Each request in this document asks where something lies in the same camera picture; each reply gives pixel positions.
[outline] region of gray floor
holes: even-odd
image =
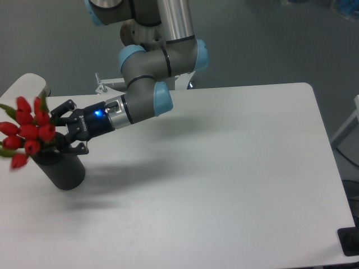
[[[359,23],[332,13],[329,3],[190,1],[196,36],[210,53],[195,87],[307,82],[331,136],[359,94]],[[29,72],[44,77],[53,95],[93,94],[95,72],[121,76],[120,27],[95,27],[82,0],[0,1],[0,94]],[[359,163],[358,139],[355,132],[341,148]],[[356,169],[335,157],[343,179],[359,179]]]

